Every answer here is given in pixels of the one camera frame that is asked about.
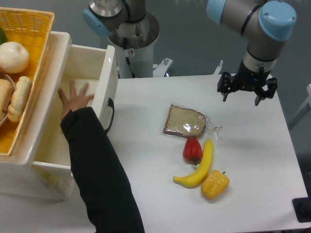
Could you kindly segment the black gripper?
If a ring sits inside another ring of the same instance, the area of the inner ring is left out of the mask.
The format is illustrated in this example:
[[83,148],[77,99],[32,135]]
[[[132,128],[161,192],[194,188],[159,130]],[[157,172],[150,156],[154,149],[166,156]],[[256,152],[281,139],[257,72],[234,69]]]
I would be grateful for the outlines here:
[[250,68],[250,65],[241,62],[235,75],[223,72],[217,83],[217,91],[223,95],[223,101],[226,101],[228,94],[232,92],[254,92],[257,95],[255,106],[258,106],[261,99],[271,99],[276,92],[277,79],[268,78],[269,74],[263,63]]

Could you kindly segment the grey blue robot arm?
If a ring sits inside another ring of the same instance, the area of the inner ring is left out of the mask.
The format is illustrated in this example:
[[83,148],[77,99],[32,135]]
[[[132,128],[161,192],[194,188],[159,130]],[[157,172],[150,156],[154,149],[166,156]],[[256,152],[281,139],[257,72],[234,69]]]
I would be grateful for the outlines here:
[[[271,99],[277,89],[273,69],[297,15],[292,6],[277,0],[210,0],[207,16],[248,40],[246,53],[235,75],[224,72],[217,90],[224,98],[236,91],[256,94],[255,104]],[[153,76],[153,49],[159,36],[158,20],[146,11],[143,0],[91,0],[83,18],[98,36],[117,48],[122,78]]]

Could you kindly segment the black sleeved forearm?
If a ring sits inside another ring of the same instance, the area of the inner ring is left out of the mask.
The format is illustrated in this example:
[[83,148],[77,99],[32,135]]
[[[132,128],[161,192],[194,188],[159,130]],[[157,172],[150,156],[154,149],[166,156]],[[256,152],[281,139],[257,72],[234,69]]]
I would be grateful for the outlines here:
[[69,111],[61,129],[69,144],[72,174],[96,232],[144,232],[128,177],[93,109]]

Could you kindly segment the person's hand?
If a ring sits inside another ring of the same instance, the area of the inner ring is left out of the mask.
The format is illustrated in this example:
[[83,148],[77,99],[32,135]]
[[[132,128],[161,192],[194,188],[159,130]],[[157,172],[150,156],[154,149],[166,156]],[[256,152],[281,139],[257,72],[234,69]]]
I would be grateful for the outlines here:
[[85,83],[82,89],[77,93],[75,81],[69,83],[69,97],[66,96],[62,88],[58,89],[58,96],[62,102],[61,120],[68,114],[69,111],[87,107],[87,104],[94,99],[94,94],[87,95],[89,83]]

